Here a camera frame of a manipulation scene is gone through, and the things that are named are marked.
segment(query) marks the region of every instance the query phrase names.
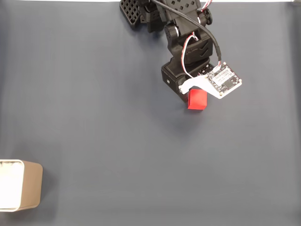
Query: gray table surface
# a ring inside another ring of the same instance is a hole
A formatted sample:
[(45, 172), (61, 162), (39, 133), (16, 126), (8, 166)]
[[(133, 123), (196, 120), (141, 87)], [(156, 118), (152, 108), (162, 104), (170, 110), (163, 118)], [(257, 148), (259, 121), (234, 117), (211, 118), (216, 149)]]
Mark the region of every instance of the gray table surface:
[(213, 3), (243, 86), (194, 113), (161, 80), (165, 35), (118, 3), (1, 7), (0, 159), (44, 167), (40, 206), (1, 226), (301, 224), (301, 8)]

